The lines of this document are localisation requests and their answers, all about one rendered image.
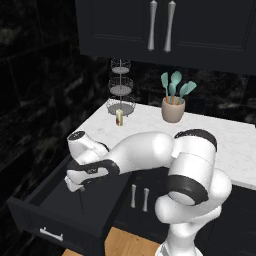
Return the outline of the black base cupboard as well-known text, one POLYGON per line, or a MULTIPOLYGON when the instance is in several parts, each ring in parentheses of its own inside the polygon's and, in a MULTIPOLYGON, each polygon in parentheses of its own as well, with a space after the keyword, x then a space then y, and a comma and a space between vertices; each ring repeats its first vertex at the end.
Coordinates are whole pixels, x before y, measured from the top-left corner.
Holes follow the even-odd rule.
POLYGON ((256 191, 233 185, 220 216, 197 234, 204 256, 256 256, 256 191))

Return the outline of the beige utensil pot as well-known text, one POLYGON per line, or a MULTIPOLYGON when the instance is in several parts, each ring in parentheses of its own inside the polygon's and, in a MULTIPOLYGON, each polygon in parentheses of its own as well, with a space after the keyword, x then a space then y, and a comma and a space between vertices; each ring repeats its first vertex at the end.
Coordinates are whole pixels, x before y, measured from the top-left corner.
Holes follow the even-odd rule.
POLYGON ((178 97, 175 97, 175 103, 170 104, 170 97, 162 99, 161 113, 162 118, 168 123, 178 123, 185 111, 185 100, 178 102, 178 97))

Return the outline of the black open drawer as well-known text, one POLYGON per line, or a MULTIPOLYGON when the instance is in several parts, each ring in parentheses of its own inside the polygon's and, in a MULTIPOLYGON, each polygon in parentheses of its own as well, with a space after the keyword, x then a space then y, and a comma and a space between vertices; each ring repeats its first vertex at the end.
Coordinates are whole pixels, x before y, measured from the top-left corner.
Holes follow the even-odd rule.
POLYGON ((122 206, 131 174, 123 174, 70 192, 64 181, 71 161, 66 157, 24 200, 11 197, 7 204, 19 230, 27 231, 83 256, 105 256, 104 241, 122 206), (64 235, 60 242, 40 233, 64 235))

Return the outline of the black base cupboard door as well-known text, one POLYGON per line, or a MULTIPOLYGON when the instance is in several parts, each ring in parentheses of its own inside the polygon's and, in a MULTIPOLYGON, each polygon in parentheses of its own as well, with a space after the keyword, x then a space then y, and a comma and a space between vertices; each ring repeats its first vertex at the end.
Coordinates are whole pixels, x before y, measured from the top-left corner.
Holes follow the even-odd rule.
POLYGON ((132 174, 124 190, 124 199, 118 215, 114 221, 114 226, 123 231, 135 234, 137 232, 137 224, 139 219, 139 186, 136 182, 136 175, 132 174), (135 184, 136 187, 136 208, 132 208, 131 204, 131 186, 135 184))
POLYGON ((166 183, 168 169, 161 167, 158 169, 145 170, 142 172, 142 209, 144 201, 144 188, 149 189, 148 211, 141 213, 142 234, 149 240, 162 243, 168 233, 168 224, 158 220, 155 213, 155 203, 157 199, 167 193, 166 183))

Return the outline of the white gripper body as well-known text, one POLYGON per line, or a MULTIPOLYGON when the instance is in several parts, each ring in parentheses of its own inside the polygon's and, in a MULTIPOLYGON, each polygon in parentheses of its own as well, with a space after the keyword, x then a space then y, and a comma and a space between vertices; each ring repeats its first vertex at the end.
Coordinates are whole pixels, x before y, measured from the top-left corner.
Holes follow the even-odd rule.
POLYGON ((75 192, 77 190, 84 190, 84 185, 82 182, 86 179, 86 173, 84 171, 75 171, 68 170, 67 175, 64 178, 68 189, 71 192, 75 192))

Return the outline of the black wall cupboard door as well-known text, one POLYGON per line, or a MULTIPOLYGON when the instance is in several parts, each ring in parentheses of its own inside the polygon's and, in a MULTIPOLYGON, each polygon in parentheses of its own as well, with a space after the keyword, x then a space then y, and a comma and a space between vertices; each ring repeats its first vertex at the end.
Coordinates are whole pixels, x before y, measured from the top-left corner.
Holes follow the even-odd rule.
POLYGON ((168 3, 160 16, 159 62, 256 75, 256 0, 174 0, 171 51, 164 52, 168 3))
POLYGON ((157 63, 163 0, 156 0, 153 51, 147 48, 151 1, 75 0, 80 54, 157 63))

